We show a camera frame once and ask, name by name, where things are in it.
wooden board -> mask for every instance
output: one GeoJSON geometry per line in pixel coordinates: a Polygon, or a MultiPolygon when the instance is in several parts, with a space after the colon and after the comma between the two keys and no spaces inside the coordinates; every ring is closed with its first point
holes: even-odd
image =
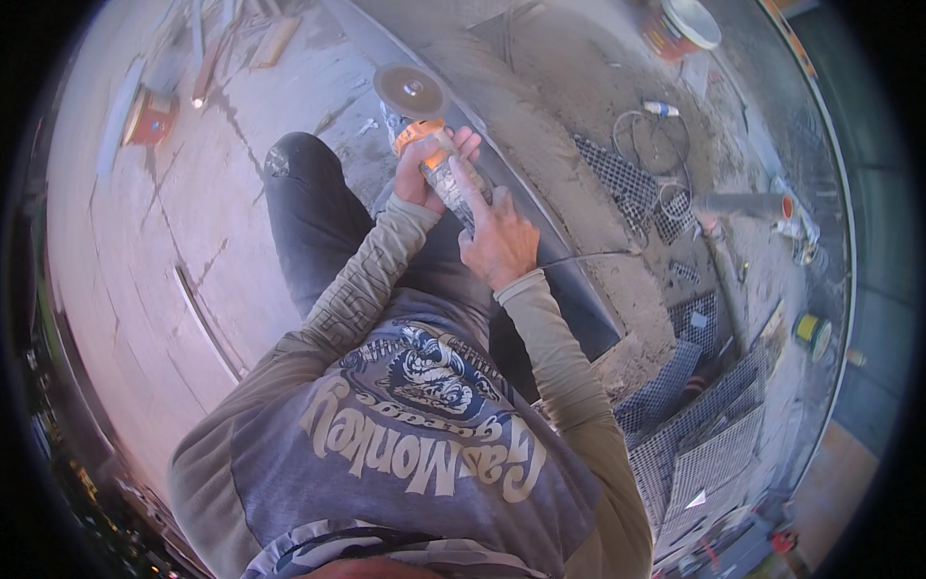
{"type": "Polygon", "coordinates": [[[251,69],[268,69],[277,63],[286,45],[299,27],[299,17],[280,19],[270,25],[260,46],[251,58],[251,69]]]}

spray can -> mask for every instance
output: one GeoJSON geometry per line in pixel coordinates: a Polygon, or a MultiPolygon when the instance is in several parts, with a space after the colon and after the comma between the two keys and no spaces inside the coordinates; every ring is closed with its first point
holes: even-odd
{"type": "Polygon", "coordinates": [[[643,110],[657,117],[678,117],[681,112],[677,107],[659,101],[644,101],[643,110]]]}

dusty tool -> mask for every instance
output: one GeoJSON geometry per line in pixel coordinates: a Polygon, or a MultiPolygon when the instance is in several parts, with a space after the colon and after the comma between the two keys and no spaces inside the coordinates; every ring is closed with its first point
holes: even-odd
{"type": "MultiPolygon", "coordinates": [[[[427,69],[406,64],[390,64],[379,68],[373,76],[373,88],[380,97],[380,110],[389,130],[389,142],[397,157],[416,141],[433,135],[440,149],[421,163],[421,173],[444,205],[453,211],[470,235],[476,228],[463,192],[450,170],[450,157],[459,151],[444,130],[441,118],[450,106],[450,96],[444,82],[427,69]]],[[[492,192],[476,169],[463,157],[463,169],[479,187],[486,203],[492,204],[492,192]]]]}

cutting disc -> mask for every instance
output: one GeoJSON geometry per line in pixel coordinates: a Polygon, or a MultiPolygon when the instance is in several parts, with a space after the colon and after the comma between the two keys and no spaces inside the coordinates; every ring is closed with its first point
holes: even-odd
{"type": "Polygon", "coordinates": [[[413,65],[380,67],[373,76],[373,88],[389,108],[414,120],[437,119],[450,106],[444,82],[430,70],[413,65]]]}

black pants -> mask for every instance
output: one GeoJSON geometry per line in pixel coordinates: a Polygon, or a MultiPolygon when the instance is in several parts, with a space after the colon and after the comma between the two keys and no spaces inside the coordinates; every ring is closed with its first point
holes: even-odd
{"type": "MultiPolygon", "coordinates": [[[[270,149],[264,187],[283,278],[304,319],[357,252],[373,219],[344,182],[338,157],[306,132],[291,132],[270,149]]],[[[445,299],[487,329],[492,290],[460,262],[462,229],[447,211],[396,287],[445,299]]]]}

